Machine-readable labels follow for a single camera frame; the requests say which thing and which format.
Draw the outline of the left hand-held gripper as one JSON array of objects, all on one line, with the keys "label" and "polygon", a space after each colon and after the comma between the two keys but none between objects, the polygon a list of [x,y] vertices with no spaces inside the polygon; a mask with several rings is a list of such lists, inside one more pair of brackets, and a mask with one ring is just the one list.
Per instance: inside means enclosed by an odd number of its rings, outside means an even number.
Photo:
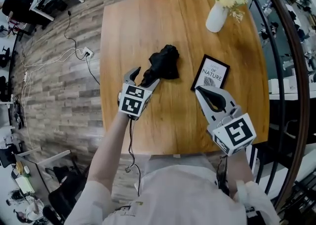
[{"label": "left hand-held gripper", "polygon": [[124,75],[124,84],[119,96],[118,111],[127,114],[132,120],[137,120],[141,116],[151,99],[152,93],[160,82],[158,78],[148,87],[135,86],[135,79],[139,75],[140,70],[141,67],[135,67]]}]

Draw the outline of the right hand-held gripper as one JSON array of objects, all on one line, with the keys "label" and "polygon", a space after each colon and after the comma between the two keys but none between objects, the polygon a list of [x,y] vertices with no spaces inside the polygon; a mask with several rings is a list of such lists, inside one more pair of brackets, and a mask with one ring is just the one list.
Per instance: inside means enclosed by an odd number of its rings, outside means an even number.
[{"label": "right hand-held gripper", "polygon": [[256,132],[250,116],[242,112],[241,106],[235,105],[229,92],[215,86],[200,86],[195,93],[209,121],[208,133],[227,156],[253,143]]}]

